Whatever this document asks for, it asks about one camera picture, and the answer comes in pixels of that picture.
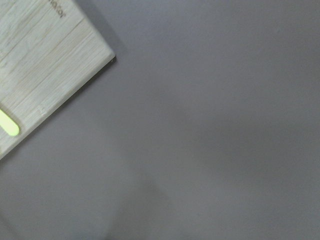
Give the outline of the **bamboo cutting board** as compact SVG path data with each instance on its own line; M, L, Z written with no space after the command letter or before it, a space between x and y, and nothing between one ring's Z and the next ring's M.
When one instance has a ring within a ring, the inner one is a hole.
M16 124L0 132L1 157L114 58L75 1L1 1L0 109Z

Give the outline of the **yellow plastic knife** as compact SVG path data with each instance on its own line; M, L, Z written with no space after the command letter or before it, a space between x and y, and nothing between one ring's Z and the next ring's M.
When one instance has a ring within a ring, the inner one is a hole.
M20 127L16 122L15 116L2 108L0 109L0 127L11 137L16 137L20 134Z

